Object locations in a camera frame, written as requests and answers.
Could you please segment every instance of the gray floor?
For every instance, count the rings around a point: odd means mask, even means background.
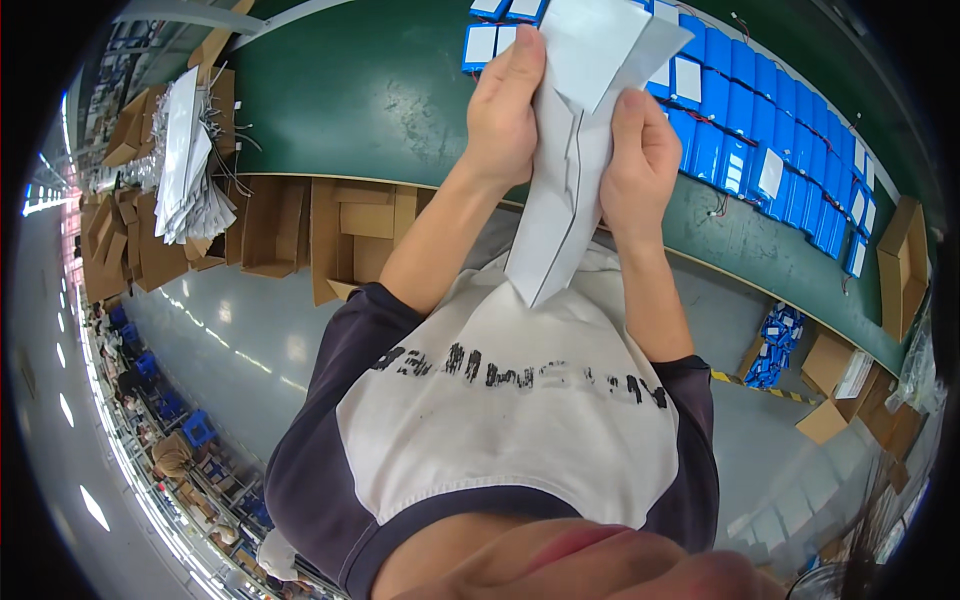
[[[497,211],[487,233],[498,234],[485,236],[468,264],[501,250],[515,226],[516,215]],[[685,259],[670,263],[698,352],[716,370],[736,372],[772,301]],[[303,403],[324,326],[341,304],[315,308],[311,298],[309,271],[276,280],[216,267],[125,304],[188,400],[266,462]],[[810,394],[798,377],[814,336],[804,337],[781,386]],[[720,381],[712,389],[717,547],[786,574],[856,514],[877,444],[855,420],[820,447],[794,427],[810,405]]]

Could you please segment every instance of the person's left hand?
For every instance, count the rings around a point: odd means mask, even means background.
[[[537,119],[531,101],[545,68],[540,32],[519,25],[516,41],[487,64],[470,98],[469,140],[461,164],[501,196],[533,173]]]

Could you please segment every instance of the forearm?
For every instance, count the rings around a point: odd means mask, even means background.
[[[650,362],[665,363],[693,354],[693,339],[662,243],[618,244],[617,248],[627,332]]]
[[[407,306],[430,314],[502,196],[503,190],[478,180],[458,162],[390,255],[380,283]]]

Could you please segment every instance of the hand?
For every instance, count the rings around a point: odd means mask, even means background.
[[[670,201],[683,149],[657,101],[625,89],[613,110],[613,158],[600,183],[604,221],[621,246],[662,250],[663,211]]]
[[[502,198],[530,179],[537,147],[537,120],[531,106],[543,79],[546,48],[530,25],[516,28],[516,41],[491,60],[467,108],[469,140],[460,165]]]

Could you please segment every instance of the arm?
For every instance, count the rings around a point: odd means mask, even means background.
[[[628,89],[613,113],[613,158],[600,186],[627,308],[627,332],[647,358],[693,354],[693,339],[663,250],[661,223],[680,165],[680,140],[657,101]]]
[[[545,65],[540,32],[519,26],[516,42],[487,65],[470,99],[467,149],[380,274],[380,283],[421,315],[449,290],[503,195],[530,179],[537,147],[530,102]]]

